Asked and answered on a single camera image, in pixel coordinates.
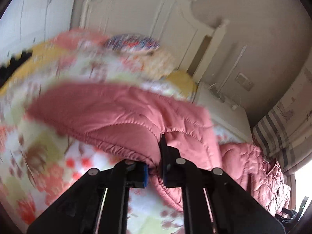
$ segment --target white wardrobe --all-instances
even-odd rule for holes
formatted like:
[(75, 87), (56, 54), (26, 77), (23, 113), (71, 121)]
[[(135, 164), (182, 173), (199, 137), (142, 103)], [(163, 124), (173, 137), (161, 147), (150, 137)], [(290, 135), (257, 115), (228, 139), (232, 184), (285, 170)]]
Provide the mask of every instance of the white wardrobe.
[(12, 0), (0, 19), (0, 62), (69, 30), (74, 0)]

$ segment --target metal bolt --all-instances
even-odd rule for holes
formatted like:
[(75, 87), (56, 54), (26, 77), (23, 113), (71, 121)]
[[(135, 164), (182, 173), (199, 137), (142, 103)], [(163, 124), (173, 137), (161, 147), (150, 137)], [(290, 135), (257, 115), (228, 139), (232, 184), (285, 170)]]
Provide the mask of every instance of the metal bolt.
[(222, 175), (223, 174), (223, 170), (221, 168), (214, 168), (213, 169), (213, 174)]
[(90, 176), (94, 176), (94, 175), (98, 174), (98, 172), (99, 172), (99, 170), (98, 170), (97, 168), (92, 168), (92, 169), (90, 169), (90, 170), (88, 171), (88, 174), (89, 174)]
[(176, 159), (176, 163), (177, 163), (177, 164), (185, 164), (186, 161), (185, 161), (185, 159), (183, 159), (183, 158), (178, 158), (178, 159)]
[(125, 160), (125, 163), (126, 163), (127, 165), (132, 165), (132, 164), (134, 164), (135, 162), (132, 161), (132, 160)]

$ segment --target white headboard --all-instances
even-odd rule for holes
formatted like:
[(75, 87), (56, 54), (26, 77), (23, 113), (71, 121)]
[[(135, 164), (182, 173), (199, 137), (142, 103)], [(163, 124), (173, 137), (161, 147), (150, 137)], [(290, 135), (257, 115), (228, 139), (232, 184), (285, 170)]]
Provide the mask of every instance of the white headboard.
[[(85, 0), (80, 27), (107, 34), (151, 36), (166, 46), (177, 59), (179, 69), (185, 71), (196, 56), (193, 79), (199, 82), (222, 41), (228, 21), (216, 29), (199, 22), (191, 13), (192, 1), (196, 0)], [(210, 42), (200, 54), (206, 36)]]

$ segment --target patterned pillow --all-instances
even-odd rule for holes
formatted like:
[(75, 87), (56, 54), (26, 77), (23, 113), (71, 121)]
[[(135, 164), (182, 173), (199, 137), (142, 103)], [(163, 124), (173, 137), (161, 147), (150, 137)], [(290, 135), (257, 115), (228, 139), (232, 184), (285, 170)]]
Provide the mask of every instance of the patterned pillow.
[(140, 34), (121, 34), (107, 40), (105, 48), (131, 54), (147, 54), (159, 48), (159, 43)]

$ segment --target floral bedding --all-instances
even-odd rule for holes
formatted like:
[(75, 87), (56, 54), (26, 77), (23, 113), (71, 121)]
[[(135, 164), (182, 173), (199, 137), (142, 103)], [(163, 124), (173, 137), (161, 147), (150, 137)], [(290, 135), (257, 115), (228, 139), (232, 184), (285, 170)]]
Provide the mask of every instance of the floral bedding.
[[(100, 49), (67, 52), (28, 77), (11, 81), (0, 97), (0, 202), (24, 233), (88, 169), (110, 169), (121, 160), (27, 116), (34, 98), (64, 80), (126, 83), (185, 99), (172, 83), (146, 80), (136, 63)], [(233, 139), (222, 127), (215, 131), (220, 141)], [(182, 234), (183, 215), (165, 205), (151, 186), (131, 189), (127, 229), (128, 234), (151, 229)]]

